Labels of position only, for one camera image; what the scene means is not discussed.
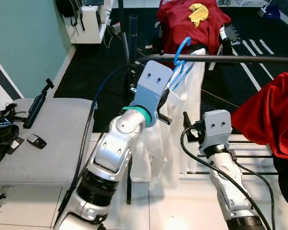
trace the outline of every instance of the black bag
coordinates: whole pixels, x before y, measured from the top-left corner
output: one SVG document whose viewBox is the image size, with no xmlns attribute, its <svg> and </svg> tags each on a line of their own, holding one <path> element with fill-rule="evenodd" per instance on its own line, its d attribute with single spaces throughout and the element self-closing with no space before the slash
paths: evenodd
<svg viewBox="0 0 288 230">
<path fill-rule="evenodd" d="M 9 122 L 6 118 L 0 119 L 0 161 L 12 142 L 19 135 L 19 127 Z"/>
<path fill-rule="evenodd" d="M 81 0 L 56 0 L 56 5 L 58 8 L 58 11 L 63 14 L 64 17 L 70 17 L 71 18 L 71 25 L 76 26 L 78 24 L 78 12 L 80 14 L 80 22 L 83 31 L 85 31 L 82 17 L 82 1 Z"/>
</svg>

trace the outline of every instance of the black backpack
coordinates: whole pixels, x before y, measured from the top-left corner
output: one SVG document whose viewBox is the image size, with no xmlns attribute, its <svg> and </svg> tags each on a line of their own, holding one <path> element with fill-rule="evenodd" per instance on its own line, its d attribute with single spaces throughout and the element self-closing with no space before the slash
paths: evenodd
<svg viewBox="0 0 288 230">
<path fill-rule="evenodd" d="M 80 14 L 80 22 L 83 31 L 85 31 L 82 17 L 82 0 L 56 0 L 56 5 L 58 8 L 58 11 L 63 14 L 64 17 L 70 17 L 71 18 L 71 25 L 76 26 L 78 24 L 78 12 Z"/>
</svg>

